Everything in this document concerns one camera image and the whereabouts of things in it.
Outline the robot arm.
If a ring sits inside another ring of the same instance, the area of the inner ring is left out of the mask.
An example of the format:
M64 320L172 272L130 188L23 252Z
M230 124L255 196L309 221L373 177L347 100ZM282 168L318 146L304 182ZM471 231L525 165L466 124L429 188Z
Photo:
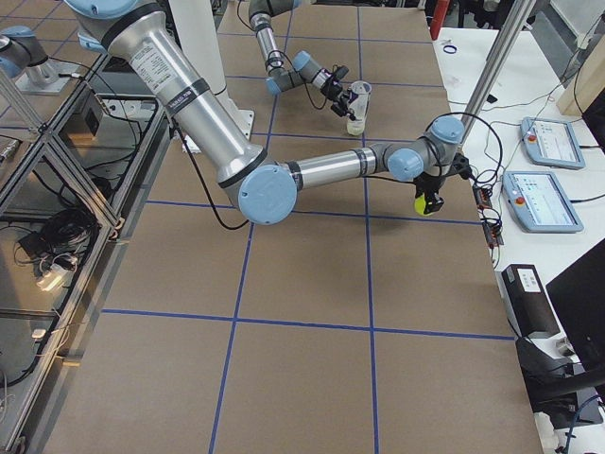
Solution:
M249 141L165 29L154 1L71 1L83 30L114 57L126 60L166 112L190 135L216 168L218 185L249 221L274 224L293 210L299 191L387 171L414 183L415 209L441 209L446 178L467 179L470 167L458 152L462 122L436 118L405 148L375 144L281 164Z
M354 112L352 88L344 88L341 81L348 74L346 65L327 69L308 52L300 51L293 59L278 47L272 19L298 8L303 2L293 0L250 1L248 27L254 32L267 71L268 91L277 96L302 85L316 87L332 103L331 110L340 117L357 120Z

